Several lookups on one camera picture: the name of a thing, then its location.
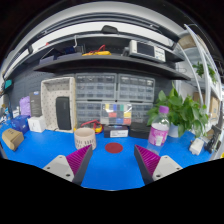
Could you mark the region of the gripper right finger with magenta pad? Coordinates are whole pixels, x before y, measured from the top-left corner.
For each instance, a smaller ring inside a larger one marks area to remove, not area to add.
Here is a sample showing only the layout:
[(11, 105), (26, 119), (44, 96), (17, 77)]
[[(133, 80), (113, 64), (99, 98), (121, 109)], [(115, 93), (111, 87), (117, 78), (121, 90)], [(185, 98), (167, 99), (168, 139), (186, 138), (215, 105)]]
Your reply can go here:
[(182, 167), (168, 155), (159, 156), (139, 145), (134, 146), (134, 156), (137, 160), (145, 185), (182, 169)]

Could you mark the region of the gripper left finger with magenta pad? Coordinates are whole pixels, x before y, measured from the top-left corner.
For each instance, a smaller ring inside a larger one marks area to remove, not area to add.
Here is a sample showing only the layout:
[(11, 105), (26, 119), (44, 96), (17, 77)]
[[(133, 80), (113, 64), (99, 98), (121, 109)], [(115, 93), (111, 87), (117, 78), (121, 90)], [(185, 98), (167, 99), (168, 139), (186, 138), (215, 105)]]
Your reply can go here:
[(58, 155), (44, 167), (44, 170), (81, 185), (92, 154), (92, 146), (87, 145), (68, 156)]

